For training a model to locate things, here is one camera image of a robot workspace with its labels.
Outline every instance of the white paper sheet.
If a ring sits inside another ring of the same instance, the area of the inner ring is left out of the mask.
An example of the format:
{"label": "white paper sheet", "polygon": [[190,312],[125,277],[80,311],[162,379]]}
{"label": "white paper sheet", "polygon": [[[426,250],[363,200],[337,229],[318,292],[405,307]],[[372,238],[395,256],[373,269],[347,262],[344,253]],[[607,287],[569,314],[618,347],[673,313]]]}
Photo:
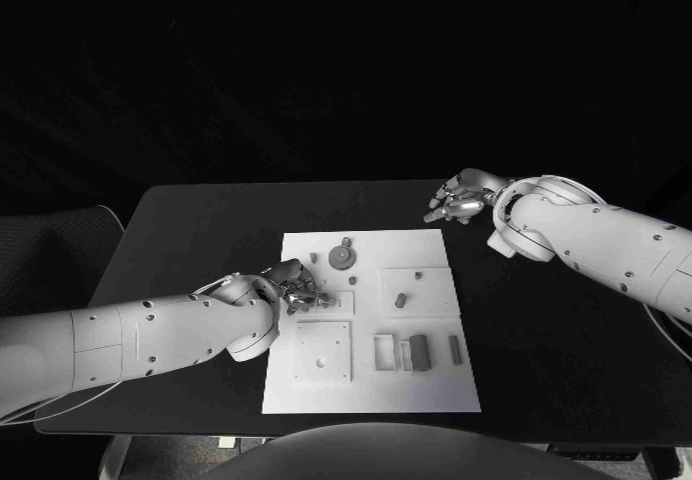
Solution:
{"label": "white paper sheet", "polygon": [[[356,263],[337,271],[328,265],[328,251],[343,237],[351,240]],[[317,253],[317,263],[310,253]],[[307,319],[281,314],[279,337],[269,349],[262,413],[416,413],[480,412],[471,361],[459,316],[386,317],[383,308],[382,270],[393,268],[448,268],[439,230],[387,230],[363,232],[286,233],[281,260],[298,258],[324,290],[353,292],[353,316],[324,313],[310,321],[348,321],[351,346],[351,380],[347,383],[299,382],[292,378],[295,325]],[[356,284],[348,284],[348,277]],[[451,282],[451,276],[435,275]],[[442,285],[441,291],[449,290]],[[455,295],[444,302],[458,312]],[[374,370],[373,336],[393,335],[395,371]],[[403,372],[399,342],[412,335],[428,338],[432,369]],[[458,337],[462,364],[454,365],[449,335]]]}

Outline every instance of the black chair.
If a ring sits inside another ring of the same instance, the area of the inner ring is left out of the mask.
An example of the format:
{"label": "black chair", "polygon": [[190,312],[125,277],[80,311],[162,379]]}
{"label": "black chair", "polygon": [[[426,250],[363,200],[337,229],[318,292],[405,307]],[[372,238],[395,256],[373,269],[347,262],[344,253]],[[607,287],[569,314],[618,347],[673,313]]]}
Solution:
{"label": "black chair", "polygon": [[[88,306],[122,232],[115,214],[100,205],[0,217],[0,321]],[[98,478],[111,438],[43,435],[30,423],[0,426],[0,476]]]}

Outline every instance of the robotic hand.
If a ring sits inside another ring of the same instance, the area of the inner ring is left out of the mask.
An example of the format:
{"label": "robotic hand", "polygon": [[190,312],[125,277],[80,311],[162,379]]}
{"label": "robotic hand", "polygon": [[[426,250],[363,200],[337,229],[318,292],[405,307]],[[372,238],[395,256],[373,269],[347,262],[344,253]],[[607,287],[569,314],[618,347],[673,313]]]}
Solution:
{"label": "robotic hand", "polygon": [[278,337],[279,299],[288,314],[330,305],[297,259],[191,294],[2,318],[0,418],[73,391],[196,365],[224,349],[239,362],[255,358]]}
{"label": "robotic hand", "polygon": [[692,232],[608,205],[583,185],[553,175],[511,180],[467,168],[429,201],[423,220],[464,225],[491,207],[487,245],[565,265],[617,292],[692,324]]}

